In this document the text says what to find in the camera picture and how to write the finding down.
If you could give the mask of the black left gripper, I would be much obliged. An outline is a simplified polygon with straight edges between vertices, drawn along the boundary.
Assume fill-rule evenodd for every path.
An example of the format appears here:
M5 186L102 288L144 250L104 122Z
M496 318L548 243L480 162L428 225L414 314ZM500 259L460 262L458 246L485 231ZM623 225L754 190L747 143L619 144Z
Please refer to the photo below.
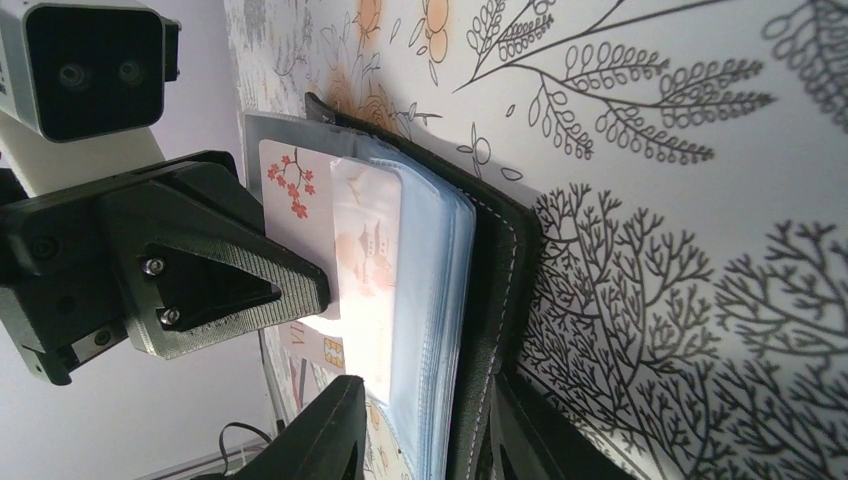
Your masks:
M36 377L131 340L173 359L324 312L327 275L264 234L233 157L205 151L38 197L1 187L1 320Z

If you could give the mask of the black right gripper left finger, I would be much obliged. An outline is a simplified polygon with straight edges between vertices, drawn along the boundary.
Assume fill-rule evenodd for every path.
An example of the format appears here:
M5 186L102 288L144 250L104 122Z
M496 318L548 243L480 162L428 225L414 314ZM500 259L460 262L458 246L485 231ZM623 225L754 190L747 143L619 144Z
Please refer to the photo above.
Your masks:
M335 378L232 479L362 479L367 415L358 376Z

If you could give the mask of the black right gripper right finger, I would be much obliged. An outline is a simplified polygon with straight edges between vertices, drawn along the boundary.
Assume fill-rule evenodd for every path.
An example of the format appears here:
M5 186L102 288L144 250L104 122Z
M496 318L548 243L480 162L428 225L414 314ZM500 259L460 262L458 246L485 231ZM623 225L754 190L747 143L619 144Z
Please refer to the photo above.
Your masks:
M495 376L490 410L499 479L630 479L519 375Z

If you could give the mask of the white VIP floral card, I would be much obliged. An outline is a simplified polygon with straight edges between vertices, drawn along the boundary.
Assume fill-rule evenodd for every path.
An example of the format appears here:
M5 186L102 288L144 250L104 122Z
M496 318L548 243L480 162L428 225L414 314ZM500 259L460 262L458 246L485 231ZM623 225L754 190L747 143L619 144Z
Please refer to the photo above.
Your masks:
M381 401L391 389L402 183L351 155L263 139L267 235L320 267L330 304L289 324L282 345L315 367L357 375Z

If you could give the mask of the black card holder wallet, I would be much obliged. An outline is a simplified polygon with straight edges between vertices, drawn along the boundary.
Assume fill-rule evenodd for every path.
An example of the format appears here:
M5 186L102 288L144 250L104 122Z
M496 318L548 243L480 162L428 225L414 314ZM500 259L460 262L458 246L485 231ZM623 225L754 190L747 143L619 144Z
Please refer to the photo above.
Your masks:
M314 95L307 114L248 113L248 186L262 203L263 139L342 154L397 173L402 183L391 389L366 388L364 475L470 479L481 455L495 373L529 312L541 232L524 205L411 140L343 114ZM296 418L338 375L283 347L277 381Z

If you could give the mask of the floral patterned table mat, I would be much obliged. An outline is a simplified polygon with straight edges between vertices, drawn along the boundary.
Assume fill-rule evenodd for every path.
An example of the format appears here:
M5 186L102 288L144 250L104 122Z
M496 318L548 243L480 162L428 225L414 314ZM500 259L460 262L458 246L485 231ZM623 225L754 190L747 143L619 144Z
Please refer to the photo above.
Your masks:
M387 130L527 205L524 333L474 357L489 479L517 372L638 479L847 475L843 1L228 1L239 103Z

